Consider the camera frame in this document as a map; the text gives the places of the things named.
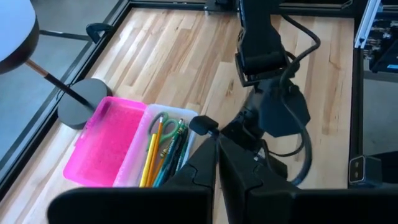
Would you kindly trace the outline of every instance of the black cable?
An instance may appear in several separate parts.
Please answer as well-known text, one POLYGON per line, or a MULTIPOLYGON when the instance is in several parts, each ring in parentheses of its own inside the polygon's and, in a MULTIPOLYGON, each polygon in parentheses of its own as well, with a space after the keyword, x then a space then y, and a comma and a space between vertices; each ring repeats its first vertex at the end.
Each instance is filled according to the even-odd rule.
MULTIPOLYGON (((279 81, 279 88, 284 89, 285 83, 288 80, 289 74, 291 74, 292 70, 299 65, 300 61, 306 57, 308 54, 312 53, 314 50, 318 49, 321 40, 317 35, 315 35, 312 31, 304 27, 303 25, 299 24, 292 18, 286 15, 282 15, 282 17, 289 23, 291 23, 293 26, 297 27, 307 35, 309 35, 314 41, 315 45, 311 46, 309 49, 305 50, 302 52, 300 55, 298 55, 292 62, 291 64, 285 69, 283 72, 280 81, 279 81)), ((293 185, 299 185, 303 182, 304 178, 308 175, 308 172, 310 171, 311 164, 312 164, 312 144, 310 140, 310 135, 305 127, 305 125, 301 122, 301 120, 297 117, 297 115, 292 111, 292 109, 288 106, 286 103, 285 95, 281 96, 282 103, 286 107, 287 111, 292 115, 293 119, 296 121, 297 125, 299 128, 302 130, 302 141, 303 145, 305 148, 305 159, 303 162, 303 166, 300 170, 300 172, 297 174, 297 176, 291 181, 293 185)))
POLYGON ((264 140, 264 139, 261 139, 260 141, 261 141, 261 146, 262 146, 262 148, 263 148, 263 150, 264 150, 264 155, 265 155, 264 158, 265 158, 265 160, 266 160, 267 167, 268 167, 268 169, 270 169, 271 171, 275 172, 275 171, 274 171, 274 168, 272 168, 271 161, 269 160, 270 150, 269 150, 269 148, 268 148, 268 144, 267 144, 266 140, 264 140))
POLYGON ((275 156, 279 156, 279 157, 290 157, 290 156, 294 156, 294 155, 298 154, 299 152, 301 152, 301 150, 303 150, 303 148, 304 148, 304 141, 301 140, 299 147, 296 150, 294 150, 293 152, 286 153, 286 154, 278 154, 276 152, 272 152, 269 150, 269 153, 272 155, 275 155, 275 156))

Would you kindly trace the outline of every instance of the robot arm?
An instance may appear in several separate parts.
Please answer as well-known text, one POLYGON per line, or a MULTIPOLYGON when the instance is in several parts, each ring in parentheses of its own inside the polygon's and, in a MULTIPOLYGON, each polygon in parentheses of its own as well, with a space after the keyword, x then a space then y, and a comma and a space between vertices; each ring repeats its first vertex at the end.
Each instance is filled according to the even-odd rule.
POLYGON ((230 223, 395 219, 396 192, 299 190, 286 181, 285 164, 268 153, 265 161, 254 160, 260 148, 268 151, 261 140, 265 132, 275 137, 297 134, 310 120, 303 95, 289 80, 299 66, 293 66, 295 57, 284 50, 271 25, 270 9, 278 4, 239 1, 243 31, 236 65, 242 85, 254 88, 232 122, 218 130, 209 117, 194 118, 190 128, 212 137, 161 187, 71 190, 50 204, 49 223, 212 223, 217 163, 230 223), (331 209, 334 203, 339 206, 331 209), (159 205, 155 215, 149 209, 153 205, 159 205))

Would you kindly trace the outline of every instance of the black lamp base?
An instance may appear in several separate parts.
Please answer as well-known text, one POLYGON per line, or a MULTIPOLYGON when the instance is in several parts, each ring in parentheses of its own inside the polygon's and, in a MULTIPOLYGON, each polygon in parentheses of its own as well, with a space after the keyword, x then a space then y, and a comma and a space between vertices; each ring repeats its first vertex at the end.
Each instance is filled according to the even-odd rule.
POLYGON ((83 129, 100 101, 106 96, 112 96, 112 91, 104 82, 95 78, 84 79, 70 88, 90 105, 85 106, 68 94, 64 94, 58 104, 58 118, 73 129, 83 129))

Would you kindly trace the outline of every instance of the scissors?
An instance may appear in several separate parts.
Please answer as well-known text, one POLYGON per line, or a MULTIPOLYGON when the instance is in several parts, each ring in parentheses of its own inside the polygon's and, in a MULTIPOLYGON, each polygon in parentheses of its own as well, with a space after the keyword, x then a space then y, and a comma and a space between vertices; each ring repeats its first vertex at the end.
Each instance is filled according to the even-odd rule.
POLYGON ((160 137, 160 143, 159 145, 161 146, 166 140, 168 140, 169 138, 173 137, 178 129, 180 128, 180 126, 183 124, 179 124, 178 121, 176 119, 172 119, 170 118, 169 114, 166 112, 160 112, 159 114, 157 114, 155 116, 155 118, 150 122, 149 128, 148 128, 148 138, 150 139, 152 136, 152 129, 155 126, 156 121, 163 116, 163 128, 162 128, 162 135, 160 137), (170 125, 170 124, 174 124, 174 128, 173 130, 171 130, 169 133, 165 133, 166 132, 166 128, 170 125))

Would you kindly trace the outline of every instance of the metal bracket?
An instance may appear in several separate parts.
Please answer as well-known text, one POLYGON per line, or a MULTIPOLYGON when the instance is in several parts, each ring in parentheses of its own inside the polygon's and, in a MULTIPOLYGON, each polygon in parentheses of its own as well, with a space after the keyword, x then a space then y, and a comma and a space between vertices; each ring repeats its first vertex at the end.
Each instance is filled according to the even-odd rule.
POLYGON ((355 48, 365 48, 366 40, 371 31, 374 18, 378 12, 382 11, 381 0, 369 0, 364 11, 361 24, 355 37, 355 48))
POLYGON ((92 39, 94 43, 98 43, 101 39, 100 32, 107 34, 113 29, 113 26, 103 23, 88 24, 86 26, 87 35, 92 39))

